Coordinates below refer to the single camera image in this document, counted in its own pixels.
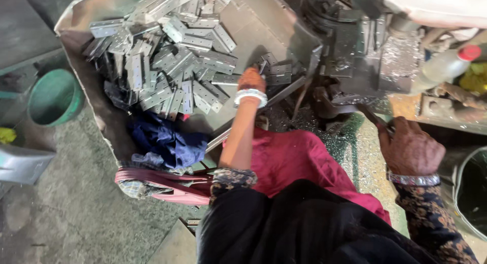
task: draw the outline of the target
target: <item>sleeve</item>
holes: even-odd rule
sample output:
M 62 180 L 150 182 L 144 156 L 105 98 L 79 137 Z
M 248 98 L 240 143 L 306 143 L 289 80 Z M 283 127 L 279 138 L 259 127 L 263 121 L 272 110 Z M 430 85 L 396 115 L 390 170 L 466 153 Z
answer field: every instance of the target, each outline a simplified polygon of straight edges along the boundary
M 443 205 L 440 186 L 394 185 L 399 193 L 396 203 L 406 211 L 414 242 L 441 263 L 478 263 Z
M 257 175 L 252 170 L 217 169 L 210 188 L 210 204 L 223 193 L 239 187 L 252 188 L 256 183 Z

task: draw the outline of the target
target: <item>woman's right hand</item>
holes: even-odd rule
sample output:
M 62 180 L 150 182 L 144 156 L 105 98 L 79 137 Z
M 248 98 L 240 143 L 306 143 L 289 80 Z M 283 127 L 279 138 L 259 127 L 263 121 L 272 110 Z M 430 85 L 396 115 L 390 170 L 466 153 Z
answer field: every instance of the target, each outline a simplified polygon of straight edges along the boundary
M 394 174 L 428 176 L 438 169 L 445 147 L 422 131 L 415 121 L 394 118 L 395 135 L 391 139 L 386 127 L 377 125 L 380 150 Z

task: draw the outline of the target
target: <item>bangle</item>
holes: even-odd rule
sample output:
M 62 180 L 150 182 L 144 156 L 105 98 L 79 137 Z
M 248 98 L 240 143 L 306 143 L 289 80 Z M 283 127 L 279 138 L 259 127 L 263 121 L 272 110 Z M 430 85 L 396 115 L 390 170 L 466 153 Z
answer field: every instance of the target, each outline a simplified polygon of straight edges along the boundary
M 249 97 L 249 96 L 256 97 L 256 98 L 260 99 L 260 104 L 259 104 L 258 108 L 262 108 L 267 104 L 267 95 L 260 92 L 257 89 L 243 89 L 243 90 L 238 91 L 235 94 L 235 104 L 239 105 L 240 100 L 243 97 Z
M 411 186 L 436 186 L 441 182 L 440 176 L 436 173 L 429 176 L 403 176 L 387 171 L 386 178 L 394 183 Z

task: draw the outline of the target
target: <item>green bucket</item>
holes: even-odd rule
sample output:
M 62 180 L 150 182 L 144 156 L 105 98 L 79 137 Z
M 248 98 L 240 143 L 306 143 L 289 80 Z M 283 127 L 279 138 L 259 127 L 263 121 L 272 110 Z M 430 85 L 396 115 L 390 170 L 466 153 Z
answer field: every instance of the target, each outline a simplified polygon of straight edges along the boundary
M 85 95 L 71 72 L 48 72 L 32 88 L 27 114 L 36 124 L 55 126 L 75 118 L 83 109 Z

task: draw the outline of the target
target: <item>pink cloth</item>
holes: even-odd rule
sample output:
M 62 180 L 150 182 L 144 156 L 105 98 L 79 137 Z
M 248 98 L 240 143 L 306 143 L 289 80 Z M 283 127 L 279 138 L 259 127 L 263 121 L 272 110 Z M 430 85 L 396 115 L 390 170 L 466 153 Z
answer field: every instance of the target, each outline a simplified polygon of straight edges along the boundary
M 255 128 L 252 145 L 251 168 L 258 177 L 253 189 L 273 197 L 295 180 L 311 180 L 391 224 L 389 212 L 380 201 L 371 194 L 357 193 L 347 173 L 313 133 L 275 133 Z

